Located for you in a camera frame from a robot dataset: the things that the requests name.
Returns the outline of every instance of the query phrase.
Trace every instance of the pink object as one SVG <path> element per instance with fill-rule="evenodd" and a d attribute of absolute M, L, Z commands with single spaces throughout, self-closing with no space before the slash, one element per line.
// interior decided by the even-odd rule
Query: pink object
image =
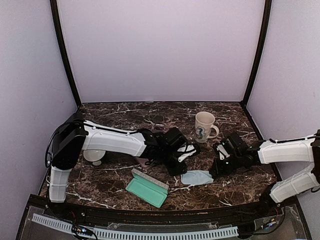
<path fill-rule="evenodd" d="M 149 159 L 147 158 L 139 158 L 139 157 L 135 157 L 135 160 L 144 168 L 144 169 L 149 169 L 151 167 L 153 167 L 155 165 L 155 163 L 151 163 L 150 165 L 149 164 L 146 164 L 147 162 L 149 162 Z"/>

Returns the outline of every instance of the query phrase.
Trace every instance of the white cable tray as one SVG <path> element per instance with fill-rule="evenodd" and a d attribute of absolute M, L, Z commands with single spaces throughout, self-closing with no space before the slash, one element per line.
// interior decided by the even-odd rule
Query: white cable tray
<path fill-rule="evenodd" d="M 33 214 L 32 221 L 60 232 L 72 234 L 72 224 L 40 214 Z M 99 240 L 216 240 L 237 237 L 238 227 L 227 227 L 215 230 L 178 232 L 178 233 L 144 233 L 107 230 L 99 227 L 88 227 Z"/>

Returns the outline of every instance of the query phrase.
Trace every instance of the black cable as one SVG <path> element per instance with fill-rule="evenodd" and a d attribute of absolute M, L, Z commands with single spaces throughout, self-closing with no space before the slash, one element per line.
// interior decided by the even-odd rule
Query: black cable
<path fill-rule="evenodd" d="M 54 211 L 53 211 L 53 210 L 51 209 L 51 207 L 50 207 L 49 186 L 48 186 L 48 188 L 47 188 L 47 190 L 46 190 L 46 196 L 45 196 L 45 197 L 46 197 L 47 207 L 48 207 L 48 209 L 50 210 L 50 212 L 52 213 L 52 215 L 53 215 L 56 219 L 58 219 L 59 221 L 64 222 L 64 223 L 71 224 L 72 226 L 74 226 L 74 227 L 76 227 L 76 228 L 83 228 L 83 229 L 85 229 L 88 233 L 92 234 L 91 236 L 94 236 L 94 237 L 95 237 L 95 240 L 98 240 L 98 237 L 97 237 L 97 235 L 94 233 L 93 230 L 90 230 L 90 229 L 88 229 L 88 228 L 86 228 L 86 227 L 84 227 L 84 226 L 80 226 L 80 225 L 75 224 L 75 223 L 70 223 L 70 222 L 68 222 L 68 221 L 66 221 L 66 220 L 58 217 L 58 216 L 54 213 Z M 82 236 L 78 235 L 77 232 L 71 232 L 71 235 L 72 235 L 73 237 L 75 237 L 75 235 L 76 235 L 76 238 L 79 239 L 79 240 L 87 240 L 87 239 L 90 239 L 90 238 L 91 238 L 91 236 L 90 236 L 90 237 L 82 237 Z"/>
<path fill-rule="evenodd" d="M 285 221 L 285 218 L 286 218 L 286 209 L 284 209 L 283 211 L 283 215 L 282 215 L 282 220 L 281 222 L 279 222 L 279 224 L 271 231 L 269 232 L 261 232 L 261 233 L 257 233 L 258 231 L 260 230 L 263 230 L 265 228 L 258 228 L 252 232 L 239 232 L 239 236 L 246 236 L 246 235 L 268 235 L 268 234 L 271 234 L 273 233 L 274 231 L 276 231 L 278 228 L 280 228 L 280 226 L 283 224 L 283 222 Z"/>
<path fill-rule="evenodd" d="M 295 141 L 302 141 L 305 139 L 315 139 L 316 136 L 309 136 L 307 138 L 296 138 L 296 139 L 289 139 L 289 140 L 281 140 L 281 141 L 275 141 L 272 138 L 269 139 L 270 142 L 272 142 L 273 144 L 284 144 L 284 143 L 289 143 L 289 142 L 295 142 Z"/>
<path fill-rule="evenodd" d="M 273 233 L 273 232 L 276 231 L 278 228 L 280 228 L 280 226 L 284 223 L 285 218 L 286 218 L 286 209 L 284 209 L 284 211 L 283 211 L 283 217 L 282 217 L 281 222 L 279 222 L 279 224 L 278 224 L 272 231 L 262 232 L 262 233 L 254 233 L 253 235 L 267 235 L 267 234 Z"/>

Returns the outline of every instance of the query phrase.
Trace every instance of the mug handle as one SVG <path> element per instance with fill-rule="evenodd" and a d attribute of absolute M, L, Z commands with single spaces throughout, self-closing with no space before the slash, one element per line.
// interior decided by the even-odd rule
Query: mug handle
<path fill-rule="evenodd" d="M 211 128 L 211 129 L 214 129 L 215 132 L 216 132 L 216 134 L 215 134 L 214 136 L 208 136 L 208 139 L 213 139 L 213 138 L 215 138 L 216 136 L 219 135 L 220 131 L 219 131 L 219 128 L 218 128 L 216 125 L 213 125 L 213 124 L 211 125 L 210 128 Z"/>

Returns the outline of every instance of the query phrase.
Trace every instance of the black metal frame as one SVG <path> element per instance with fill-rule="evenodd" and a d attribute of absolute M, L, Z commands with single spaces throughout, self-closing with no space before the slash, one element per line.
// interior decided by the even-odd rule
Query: black metal frame
<path fill-rule="evenodd" d="M 53 19 L 56 39 L 58 41 L 60 54 L 61 54 L 61 58 L 62 58 L 63 65 L 64 65 L 64 70 L 65 70 L 66 76 L 68 78 L 68 82 L 69 82 L 69 85 L 70 85 L 70 88 L 72 91 L 74 101 L 75 101 L 77 107 L 80 107 L 82 103 L 81 103 L 80 96 L 79 96 L 79 93 L 77 90 L 74 76 L 72 74 L 71 65 L 69 62 L 68 54 L 67 54 L 64 35 L 63 35 L 62 28 L 61 28 L 57 0 L 50 0 L 50 5 L 51 5 L 52 19 Z"/>
<path fill-rule="evenodd" d="M 258 45 L 256 48 L 249 81 L 246 86 L 246 90 L 245 90 L 244 97 L 242 100 L 242 103 L 245 107 L 248 104 L 252 89 L 254 87 L 255 80 L 257 77 L 257 73 L 258 73 L 258 69 L 259 69 L 259 65 L 260 65 L 261 56 L 262 56 L 262 53 L 264 50 L 266 36 L 267 36 L 267 30 L 268 30 L 268 24 L 269 24 L 269 18 L 270 18 L 270 13 L 271 13 L 271 4 L 272 4 L 272 0 L 265 0 Z"/>

